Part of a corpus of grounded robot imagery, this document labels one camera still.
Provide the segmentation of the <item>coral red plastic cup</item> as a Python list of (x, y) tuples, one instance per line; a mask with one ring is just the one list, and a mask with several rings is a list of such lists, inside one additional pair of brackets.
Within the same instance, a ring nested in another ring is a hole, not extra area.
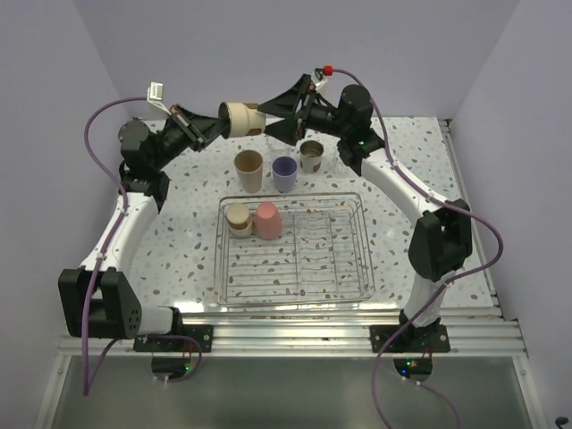
[(261, 203), (255, 212), (257, 235), (263, 240), (275, 240), (282, 233), (282, 219), (278, 208), (271, 202)]

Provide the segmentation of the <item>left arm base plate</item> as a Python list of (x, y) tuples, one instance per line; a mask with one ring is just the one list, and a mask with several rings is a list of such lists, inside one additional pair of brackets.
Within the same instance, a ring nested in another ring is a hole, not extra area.
[(213, 339), (214, 327), (211, 324), (184, 324), (176, 333), (137, 337), (133, 349), (147, 353), (210, 353)]

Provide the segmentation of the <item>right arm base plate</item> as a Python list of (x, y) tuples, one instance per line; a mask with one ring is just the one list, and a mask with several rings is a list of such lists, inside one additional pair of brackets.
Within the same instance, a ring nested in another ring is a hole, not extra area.
[(383, 349), (384, 353), (448, 353), (451, 345), (447, 329), (438, 324), (434, 327), (416, 328), (410, 326), (404, 333), (396, 337), (389, 345), (385, 343), (398, 331), (396, 324), (371, 325), (369, 327), (370, 343), (374, 353)]

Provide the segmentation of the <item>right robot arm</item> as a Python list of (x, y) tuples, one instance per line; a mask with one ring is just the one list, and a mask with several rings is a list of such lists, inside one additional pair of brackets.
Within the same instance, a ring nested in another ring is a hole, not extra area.
[(341, 161), (375, 185), (408, 218), (414, 228), (408, 247), (408, 261), (415, 272), (413, 287), (395, 331), (371, 331), (373, 348), (378, 354), (427, 350), (430, 341), (444, 333), (441, 306), (445, 291), (473, 252), (467, 203), (441, 201), (398, 165), (387, 131), (373, 128), (372, 118), (379, 109), (359, 82), (346, 86), (338, 104), (332, 105), (304, 74), (257, 110), (276, 118), (265, 132), (285, 144), (294, 145), (308, 130), (337, 138)]

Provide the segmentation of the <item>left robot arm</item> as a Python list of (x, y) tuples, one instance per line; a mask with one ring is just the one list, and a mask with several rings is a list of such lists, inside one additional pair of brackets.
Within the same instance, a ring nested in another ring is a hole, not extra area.
[(179, 311), (143, 307), (129, 273), (143, 236), (166, 201), (170, 179), (165, 166), (186, 149), (204, 150), (229, 125), (227, 119), (173, 105), (158, 132), (138, 119), (119, 129), (122, 163), (114, 176), (120, 188), (112, 218), (80, 266), (63, 270), (58, 278), (71, 336), (119, 340), (154, 334), (165, 350), (183, 345), (186, 330), (179, 324)]

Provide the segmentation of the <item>steel cup with cork band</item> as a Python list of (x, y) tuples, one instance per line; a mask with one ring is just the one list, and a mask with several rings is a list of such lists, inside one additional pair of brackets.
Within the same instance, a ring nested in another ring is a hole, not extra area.
[(223, 133), (225, 139), (256, 136), (265, 131), (265, 114), (255, 103), (221, 103), (218, 108), (220, 118), (227, 120), (229, 128)]

